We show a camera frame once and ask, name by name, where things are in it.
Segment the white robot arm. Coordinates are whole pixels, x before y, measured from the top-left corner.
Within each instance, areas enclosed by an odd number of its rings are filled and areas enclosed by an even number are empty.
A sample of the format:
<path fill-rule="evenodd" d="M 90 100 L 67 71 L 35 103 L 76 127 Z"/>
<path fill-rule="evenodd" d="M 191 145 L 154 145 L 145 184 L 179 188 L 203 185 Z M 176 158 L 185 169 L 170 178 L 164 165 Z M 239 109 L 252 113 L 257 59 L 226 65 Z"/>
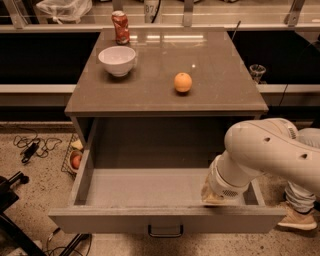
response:
<path fill-rule="evenodd" d="M 299 141 L 299 131 L 282 118 L 242 121 L 225 134 L 225 151 L 209 167 L 202 201 L 229 204 L 257 177 L 269 173 L 320 193 L 320 150 Z"/>

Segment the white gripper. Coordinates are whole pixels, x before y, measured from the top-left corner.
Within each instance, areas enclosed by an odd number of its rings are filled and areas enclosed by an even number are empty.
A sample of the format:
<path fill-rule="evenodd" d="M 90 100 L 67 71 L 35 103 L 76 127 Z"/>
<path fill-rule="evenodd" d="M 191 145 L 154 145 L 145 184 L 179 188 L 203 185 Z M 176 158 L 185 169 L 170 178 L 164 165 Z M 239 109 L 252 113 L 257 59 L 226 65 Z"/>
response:
<path fill-rule="evenodd" d="M 201 189 L 201 200 L 212 205 L 222 205 L 226 200 L 236 200 L 249 187 L 244 167 L 235 163 L 228 154 L 218 155 L 209 167 L 209 174 Z"/>

